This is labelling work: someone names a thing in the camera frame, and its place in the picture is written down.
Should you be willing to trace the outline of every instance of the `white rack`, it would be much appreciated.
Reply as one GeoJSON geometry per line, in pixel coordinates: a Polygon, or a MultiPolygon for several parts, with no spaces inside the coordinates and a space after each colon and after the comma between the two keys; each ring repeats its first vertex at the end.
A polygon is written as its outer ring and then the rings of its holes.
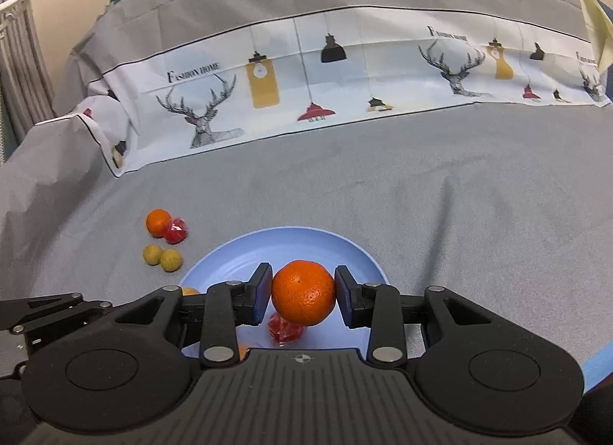
{"type": "MultiPolygon", "coordinates": [[[[0,56],[4,55],[5,30],[15,21],[30,5],[30,0],[7,0],[0,3],[0,56]]],[[[4,126],[2,120],[2,87],[0,84],[0,165],[6,161],[4,146],[4,126]]]]}

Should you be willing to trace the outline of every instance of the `red candy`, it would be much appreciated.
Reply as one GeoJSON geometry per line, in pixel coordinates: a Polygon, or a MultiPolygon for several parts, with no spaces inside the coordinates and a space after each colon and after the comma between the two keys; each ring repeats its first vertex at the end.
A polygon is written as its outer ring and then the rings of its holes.
{"type": "Polygon", "coordinates": [[[293,324],[282,318],[277,312],[272,314],[269,323],[269,333],[273,340],[284,345],[299,340],[307,328],[303,325],[293,324]]]}
{"type": "Polygon", "coordinates": [[[188,226],[180,218],[171,218],[164,229],[164,239],[168,244],[177,244],[188,236],[188,226]]]}

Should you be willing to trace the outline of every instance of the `gray striped curtain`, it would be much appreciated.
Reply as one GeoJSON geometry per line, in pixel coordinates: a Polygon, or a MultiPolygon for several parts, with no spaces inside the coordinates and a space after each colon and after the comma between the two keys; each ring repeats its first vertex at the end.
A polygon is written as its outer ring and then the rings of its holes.
{"type": "Polygon", "coordinates": [[[6,29],[0,80],[4,106],[19,142],[35,123],[54,117],[53,90],[29,9],[6,29]]]}

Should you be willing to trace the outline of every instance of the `yellow ball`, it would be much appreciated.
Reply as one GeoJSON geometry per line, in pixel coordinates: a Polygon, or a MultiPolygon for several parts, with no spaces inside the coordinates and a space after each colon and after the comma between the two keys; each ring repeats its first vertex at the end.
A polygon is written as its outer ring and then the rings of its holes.
{"type": "Polygon", "coordinates": [[[183,257],[176,249],[168,248],[162,251],[159,263],[165,272],[174,272],[183,264],[183,257]]]}
{"type": "Polygon", "coordinates": [[[162,248],[157,244],[149,244],[143,249],[143,258],[149,265],[157,265],[162,256],[162,248]]]}
{"type": "Polygon", "coordinates": [[[189,295],[199,295],[200,294],[200,292],[197,289],[194,289],[189,286],[181,286],[181,289],[183,290],[184,297],[188,297],[189,295]]]}

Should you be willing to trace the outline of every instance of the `blue plate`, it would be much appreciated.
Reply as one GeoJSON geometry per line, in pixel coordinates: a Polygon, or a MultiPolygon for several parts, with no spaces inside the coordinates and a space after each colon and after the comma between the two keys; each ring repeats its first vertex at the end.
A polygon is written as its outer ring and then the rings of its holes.
{"type": "MultiPolygon", "coordinates": [[[[383,270],[364,249],[350,240],[320,229],[309,227],[275,227],[259,230],[229,241],[196,263],[181,281],[205,293],[218,282],[248,281],[257,266],[267,261],[273,273],[295,259],[320,263],[333,276],[338,265],[346,265],[355,280],[384,282],[389,284],[383,270]]],[[[268,321],[275,312],[269,302],[264,321],[256,327],[237,328],[238,344],[248,347],[275,348],[278,344],[268,332],[268,321]]],[[[293,343],[291,349],[358,348],[366,357],[370,329],[348,329],[343,323],[338,304],[322,323],[306,329],[304,335],[293,343]]],[[[198,356],[197,345],[183,352],[198,356]]]]}

